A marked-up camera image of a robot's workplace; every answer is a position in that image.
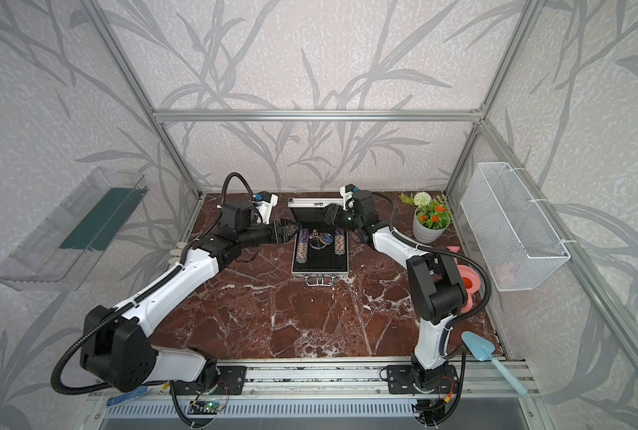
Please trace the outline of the silver aluminium poker case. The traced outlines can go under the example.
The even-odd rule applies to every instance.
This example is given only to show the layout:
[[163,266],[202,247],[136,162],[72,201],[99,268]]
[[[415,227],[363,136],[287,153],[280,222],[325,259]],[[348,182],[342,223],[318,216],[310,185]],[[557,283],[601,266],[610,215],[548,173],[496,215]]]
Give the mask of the silver aluminium poker case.
[[349,276],[349,236],[323,221],[322,211],[331,204],[342,206],[340,198],[291,198],[288,200],[297,234],[291,274],[307,287],[333,287]]

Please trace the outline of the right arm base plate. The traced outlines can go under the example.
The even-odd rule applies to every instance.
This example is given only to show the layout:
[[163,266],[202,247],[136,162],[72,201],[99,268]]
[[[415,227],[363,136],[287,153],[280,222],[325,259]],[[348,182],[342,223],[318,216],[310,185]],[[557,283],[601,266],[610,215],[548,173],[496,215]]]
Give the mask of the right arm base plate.
[[389,394],[433,394],[442,397],[458,392],[457,369],[443,364],[435,369],[421,369],[415,365],[388,365],[383,380]]

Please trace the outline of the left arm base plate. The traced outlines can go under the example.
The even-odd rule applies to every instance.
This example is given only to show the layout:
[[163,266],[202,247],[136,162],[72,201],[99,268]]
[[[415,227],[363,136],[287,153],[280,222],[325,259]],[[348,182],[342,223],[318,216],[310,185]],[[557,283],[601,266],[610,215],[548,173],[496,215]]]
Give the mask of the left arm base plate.
[[176,396],[238,396],[243,392],[247,368],[243,365],[206,367],[194,381],[175,381]]

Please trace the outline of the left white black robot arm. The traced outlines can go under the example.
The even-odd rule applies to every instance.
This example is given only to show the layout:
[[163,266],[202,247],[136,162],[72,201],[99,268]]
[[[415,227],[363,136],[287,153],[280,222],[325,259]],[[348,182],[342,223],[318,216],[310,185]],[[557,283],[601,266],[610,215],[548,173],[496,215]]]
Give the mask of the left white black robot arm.
[[216,361],[185,349],[156,347],[150,337],[159,324],[197,288],[223,272],[242,252],[288,243],[297,234],[291,220],[272,220],[276,195],[249,191],[242,202],[222,202],[217,218],[186,244],[177,261],[149,286],[85,317],[82,337],[59,358],[50,376],[62,395],[180,381],[212,390],[220,379]]

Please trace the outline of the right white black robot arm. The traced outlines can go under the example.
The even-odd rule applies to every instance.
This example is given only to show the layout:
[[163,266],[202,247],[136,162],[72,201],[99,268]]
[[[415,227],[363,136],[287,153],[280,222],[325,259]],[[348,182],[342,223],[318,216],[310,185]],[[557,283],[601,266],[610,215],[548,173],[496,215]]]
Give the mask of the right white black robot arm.
[[[492,297],[492,281],[483,267],[463,254],[447,248],[423,245],[401,234],[394,226],[397,204],[384,193],[355,186],[340,190],[343,201],[320,210],[322,222],[353,231],[375,251],[385,254],[407,270],[410,296],[420,317],[413,367],[433,371],[456,353],[447,351],[452,328],[485,310]],[[484,286],[481,302],[462,312],[469,302],[456,261],[466,263]]]

